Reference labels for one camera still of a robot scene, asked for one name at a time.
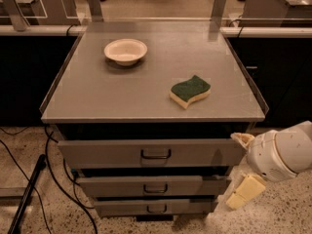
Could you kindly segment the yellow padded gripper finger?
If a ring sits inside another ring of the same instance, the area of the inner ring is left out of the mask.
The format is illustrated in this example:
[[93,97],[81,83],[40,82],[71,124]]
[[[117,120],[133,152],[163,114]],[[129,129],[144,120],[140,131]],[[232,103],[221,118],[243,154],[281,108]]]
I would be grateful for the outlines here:
[[245,206],[250,200],[257,197],[266,188],[266,181],[259,175],[247,174],[240,185],[233,191],[226,201],[231,210]]
[[254,140],[254,136],[251,134],[233,133],[230,136],[234,141],[241,144],[244,148],[248,148],[251,142]]

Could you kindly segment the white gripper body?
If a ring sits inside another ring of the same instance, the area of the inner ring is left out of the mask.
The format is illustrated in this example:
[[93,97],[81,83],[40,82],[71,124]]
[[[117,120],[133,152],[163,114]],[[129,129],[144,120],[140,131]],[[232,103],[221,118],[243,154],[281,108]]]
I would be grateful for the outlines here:
[[284,163],[278,152],[276,136],[275,130],[256,136],[247,153],[251,168],[262,178],[272,182],[296,177],[296,173]]

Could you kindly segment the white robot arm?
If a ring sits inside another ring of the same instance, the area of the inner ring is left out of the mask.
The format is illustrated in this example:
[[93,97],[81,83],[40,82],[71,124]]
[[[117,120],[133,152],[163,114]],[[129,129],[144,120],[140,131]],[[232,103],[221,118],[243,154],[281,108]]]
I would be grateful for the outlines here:
[[282,131],[258,136],[234,133],[231,138],[247,150],[252,174],[246,174],[226,201],[237,210],[262,193],[266,182],[280,182],[312,169],[312,123],[305,121]]

